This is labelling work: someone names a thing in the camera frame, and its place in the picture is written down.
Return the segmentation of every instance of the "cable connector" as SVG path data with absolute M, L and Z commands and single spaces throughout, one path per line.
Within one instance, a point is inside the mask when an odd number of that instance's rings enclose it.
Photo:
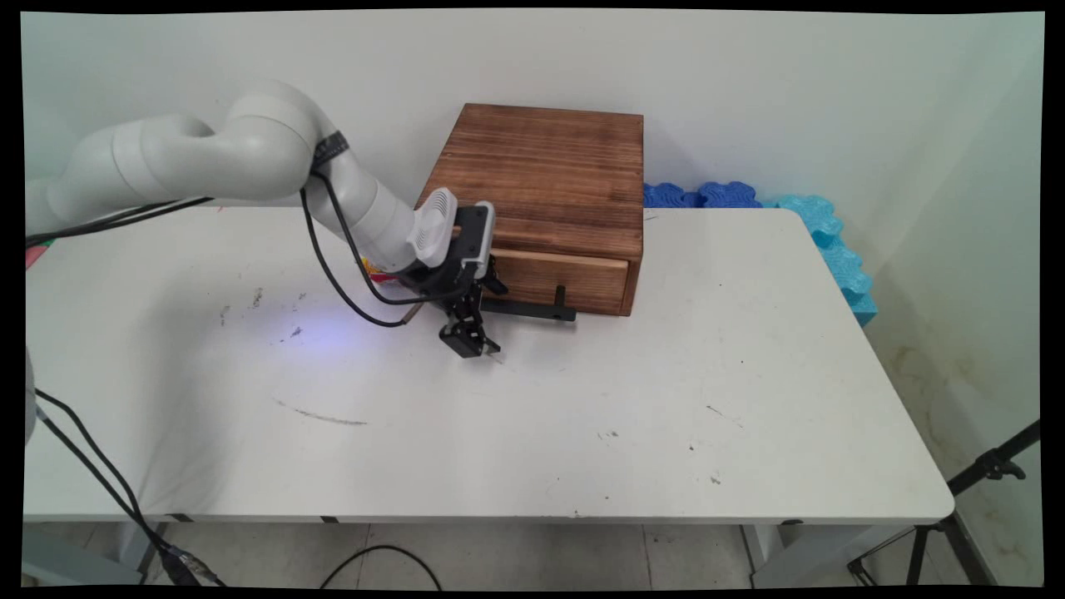
M 201 562 L 199 557 L 193 555 L 192 553 L 179 547 L 174 547 L 173 545 L 170 546 L 169 549 L 167 549 L 167 553 L 176 556 L 181 562 L 181 564 L 185 568 L 191 570 L 193 573 L 199 574 L 203 579 L 207 579 L 213 582 L 214 584 L 217 584 L 218 586 L 225 586 L 225 583 L 222 582 L 222 580 L 218 578 L 218 574 L 214 573 L 214 571 L 211 570 L 211 568 L 209 568 L 207 564 Z
M 199 581 L 196 580 L 196 574 L 194 574 L 181 557 L 173 551 L 160 554 L 159 558 L 163 563 L 163 569 L 166 570 L 166 576 L 169 577 L 170 582 L 173 582 L 175 586 L 202 586 Z

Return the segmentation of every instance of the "red object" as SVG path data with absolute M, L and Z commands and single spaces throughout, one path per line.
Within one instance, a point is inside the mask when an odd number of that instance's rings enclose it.
M 34 245 L 33 247 L 26 250 L 26 270 L 30 270 L 30 266 L 40 258 L 40 255 L 48 249 L 47 245 Z

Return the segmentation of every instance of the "drawer front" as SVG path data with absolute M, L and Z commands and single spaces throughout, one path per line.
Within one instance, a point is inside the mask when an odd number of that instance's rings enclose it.
M 555 287 L 566 286 L 566 305 L 578 312 L 620 314 L 628 262 L 586 256 L 492 249 L 495 270 L 514 302 L 552 305 Z M 485 294 L 495 297 L 486 290 Z

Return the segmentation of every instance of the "floor tile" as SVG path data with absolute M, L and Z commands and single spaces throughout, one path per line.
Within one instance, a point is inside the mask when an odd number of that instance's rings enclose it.
M 751 564 L 739 527 L 643 528 L 654 590 L 751 588 Z
M 22 528 L 29 528 L 38 533 L 61 538 L 70 545 L 85 547 L 96 530 L 96 522 L 23 522 Z
M 363 547 L 366 530 L 366 524 L 175 522 L 164 538 L 195 554 L 230 586 L 317 588 Z M 357 568 L 345 568 L 330 587 L 354 588 L 357 574 Z M 170 584 L 158 556 L 146 583 Z
M 863 564 L 876 584 L 883 586 L 905 584 L 906 572 L 910 570 L 910 554 L 913 549 L 914 532 L 911 531 L 905 536 L 863 560 Z M 927 553 L 921 565 L 919 584 L 943 584 Z
M 928 561 L 924 563 L 924 567 L 934 569 L 943 584 L 969 584 L 969 577 L 962 568 L 962 563 L 957 561 L 957 555 L 954 554 L 950 541 L 947 540 L 947 535 L 929 533 L 925 553 Z
M 85 549 L 117 562 L 122 550 L 121 531 L 120 522 L 99 522 L 93 530 L 93 536 L 85 543 Z
M 413 552 L 445 590 L 650 588 L 643 533 L 635 524 L 374 524 L 368 544 Z M 432 588 L 405 555 L 375 551 L 365 560 L 359 588 Z
M 857 586 L 857 581 L 847 571 L 847 568 L 837 568 L 825 573 L 816 581 L 807 584 L 806 588 L 826 588 L 836 586 Z

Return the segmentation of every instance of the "table leg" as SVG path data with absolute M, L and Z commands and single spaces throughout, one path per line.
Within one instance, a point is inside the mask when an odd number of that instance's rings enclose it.
M 803 528 L 808 530 L 803 531 L 802 535 L 775 555 L 769 555 L 760 568 L 755 566 L 755 572 L 751 576 L 755 588 L 804 586 L 816 582 L 833 568 L 846 571 L 848 562 L 887 540 L 905 527 Z
M 751 555 L 752 574 L 761 569 L 770 557 L 784 551 L 784 541 L 775 524 L 743 524 L 741 529 Z

